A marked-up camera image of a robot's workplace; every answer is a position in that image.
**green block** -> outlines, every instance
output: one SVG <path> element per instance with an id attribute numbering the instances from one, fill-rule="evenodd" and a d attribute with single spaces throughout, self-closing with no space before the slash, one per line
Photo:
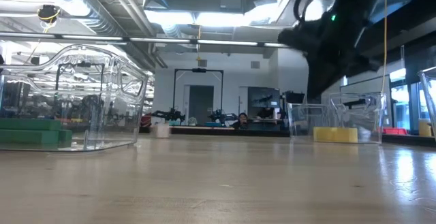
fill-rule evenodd
<path id="1" fill-rule="evenodd" d="M 0 129 L 1 143 L 57 144 L 58 141 L 58 131 Z"/>
<path id="2" fill-rule="evenodd" d="M 73 131 L 62 129 L 59 131 L 59 148 L 71 147 Z"/>
<path id="3" fill-rule="evenodd" d="M 58 131 L 61 121 L 32 118 L 0 118 L 0 129 Z"/>

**robotic arm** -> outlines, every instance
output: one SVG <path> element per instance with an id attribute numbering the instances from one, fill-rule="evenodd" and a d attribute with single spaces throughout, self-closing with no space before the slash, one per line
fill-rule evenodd
<path id="1" fill-rule="evenodd" d="M 295 0 L 293 29 L 283 30 L 278 42 L 302 51 L 309 64 L 307 97 L 314 99 L 343 76 L 377 71 L 382 63 L 366 58 L 356 50 L 363 31 L 371 22 L 378 0 L 335 0 L 319 20 L 306 21 L 306 6 Z"/>

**table surface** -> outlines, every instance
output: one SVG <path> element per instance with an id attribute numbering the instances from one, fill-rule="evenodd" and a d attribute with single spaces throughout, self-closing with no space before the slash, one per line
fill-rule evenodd
<path id="1" fill-rule="evenodd" d="M 0 152 L 2 223 L 435 223 L 436 152 L 289 138 L 140 135 Z"/>

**door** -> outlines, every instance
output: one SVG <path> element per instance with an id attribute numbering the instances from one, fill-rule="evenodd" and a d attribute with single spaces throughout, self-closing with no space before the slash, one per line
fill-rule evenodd
<path id="1" fill-rule="evenodd" d="M 189 117 L 197 119 L 197 125 L 211 121 L 213 111 L 213 86 L 191 85 L 189 89 Z"/>

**clear plastic bin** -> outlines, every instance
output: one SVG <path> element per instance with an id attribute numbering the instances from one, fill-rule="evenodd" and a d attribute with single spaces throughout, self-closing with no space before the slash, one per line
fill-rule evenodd
<path id="1" fill-rule="evenodd" d="M 358 143 L 381 144 L 386 95 L 333 93 L 330 95 L 332 127 L 357 131 Z"/>
<path id="2" fill-rule="evenodd" d="M 288 104 L 293 142 L 382 142 L 386 96 L 335 93 L 330 103 Z"/>
<path id="3" fill-rule="evenodd" d="M 127 59 L 73 45 L 41 65 L 0 70 L 0 149 L 100 150 L 136 142 L 147 75 Z"/>
<path id="4" fill-rule="evenodd" d="M 429 109 L 431 127 L 434 130 L 434 128 L 436 128 L 436 67 L 420 71 L 418 75 L 421 79 L 425 101 Z M 420 122 L 420 133 L 421 130 L 423 130 L 421 127 L 425 128 L 425 125 L 421 124 L 425 124 L 425 122 Z"/>

